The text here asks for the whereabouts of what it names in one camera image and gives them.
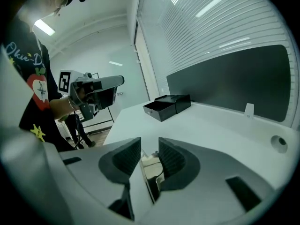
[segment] white table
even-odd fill
[[[249,119],[241,112],[197,103],[160,122],[144,112],[145,104],[122,110],[104,144],[141,137],[142,149],[150,155],[158,150],[158,138],[166,137],[215,149],[252,169],[274,189],[287,183],[298,161],[300,133],[275,122],[256,117]],[[286,153],[273,149],[270,141],[274,135],[285,139]],[[137,166],[130,180],[137,221],[151,206],[149,198],[141,197],[145,182],[140,180],[142,174]]]

